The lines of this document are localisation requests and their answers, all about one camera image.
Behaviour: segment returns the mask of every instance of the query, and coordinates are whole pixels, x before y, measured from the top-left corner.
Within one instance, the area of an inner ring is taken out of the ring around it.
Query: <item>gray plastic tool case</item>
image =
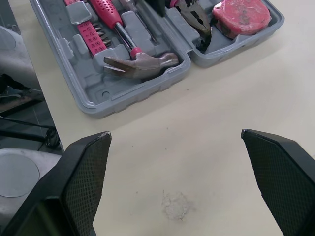
[[[200,5],[211,18],[212,8],[220,1],[200,0]],[[91,15],[90,21],[98,21],[89,4],[80,4],[84,6],[81,9],[69,9],[69,6],[66,9],[63,0],[30,0],[78,107],[94,118],[102,118],[124,110],[127,106],[182,80],[190,68],[190,60],[199,66],[209,67],[235,55],[242,47],[255,46],[267,39],[284,23],[284,16],[268,0],[262,1],[270,10],[272,17],[267,28],[254,36],[239,35],[231,40],[213,27],[212,42],[203,54],[194,46],[199,34],[187,24],[177,9],[167,9],[166,17],[162,18],[148,4],[139,1],[138,11],[157,40],[155,43],[150,40],[150,35],[137,16],[131,11],[124,12],[119,1],[113,0],[113,4],[122,14],[126,30],[137,46],[150,56],[174,52],[180,59],[178,66],[143,82],[103,72],[104,56],[130,59],[125,46],[103,22],[112,45],[92,58],[76,26],[70,21],[70,19],[73,21],[73,18],[80,18],[80,12],[82,18]]]

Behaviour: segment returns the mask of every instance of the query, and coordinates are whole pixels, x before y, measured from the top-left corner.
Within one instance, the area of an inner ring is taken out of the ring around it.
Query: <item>black cable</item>
[[[0,119],[6,120],[6,121],[10,121],[10,122],[14,122],[14,123],[18,123],[18,124],[23,124],[23,125],[29,125],[29,126],[36,126],[36,127],[46,128],[48,130],[46,131],[45,142],[42,143],[42,145],[39,147],[38,150],[40,150],[43,147],[44,144],[50,149],[58,149],[58,150],[61,149],[61,147],[60,147],[60,138],[59,138],[57,130],[56,130],[56,128],[54,126],[39,125],[39,124],[25,122],[25,121],[21,121],[21,120],[17,120],[17,119],[5,118],[5,117],[0,117]]]
[[[50,129],[50,128],[54,128],[55,129],[54,126],[39,125],[39,124],[34,124],[34,123],[26,122],[26,121],[21,121],[21,120],[18,120],[18,119],[6,118],[6,117],[1,117],[1,116],[0,116],[0,119],[7,120],[7,121],[10,121],[10,122],[14,122],[14,123],[17,123],[17,124],[23,124],[23,125],[29,125],[29,126],[37,126],[37,127],[46,128],[46,129]]]

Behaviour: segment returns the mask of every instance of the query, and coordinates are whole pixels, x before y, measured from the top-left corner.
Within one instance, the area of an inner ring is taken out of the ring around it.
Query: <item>gray floor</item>
[[[32,107],[26,108],[13,115],[8,116],[8,118],[14,118],[14,119],[27,121],[27,122],[31,122],[35,124],[40,124],[40,125],[55,126],[46,102],[41,102]],[[46,131],[47,131],[47,129],[44,129],[44,128],[15,124],[15,123],[4,121],[4,120],[0,120],[0,127],[6,130],[20,131],[23,133],[36,134],[36,135],[41,135],[41,136],[45,136]],[[24,148],[24,149],[29,149],[29,150],[38,150],[40,146],[41,146],[41,143],[35,142],[35,141],[0,137],[0,149],[1,148]],[[50,152],[54,154],[62,153],[61,150],[51,150],[45,145],[42,146],[40,151]]]

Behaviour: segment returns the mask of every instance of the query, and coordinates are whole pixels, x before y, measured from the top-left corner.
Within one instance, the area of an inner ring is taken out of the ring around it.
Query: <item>table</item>
[[[315,154],[313,0],[273,0],[286,22],[269,40],[208,69],[193,65],[183,81],[104,119],[76,107],[29,1],[9,2],[63,146],[112,132],[98,236],[282,235],[240,134],[279,134]]]

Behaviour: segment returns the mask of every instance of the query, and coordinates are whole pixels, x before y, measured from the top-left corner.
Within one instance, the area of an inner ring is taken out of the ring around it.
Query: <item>hammer head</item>
[[[160,58],[154,58],[146,53],[137,53],[135,60],[121,60],[104,57],[104,71],[130,79],[151,79],[162,70],[177,66],[178,57],[174,53],[165,53]]]

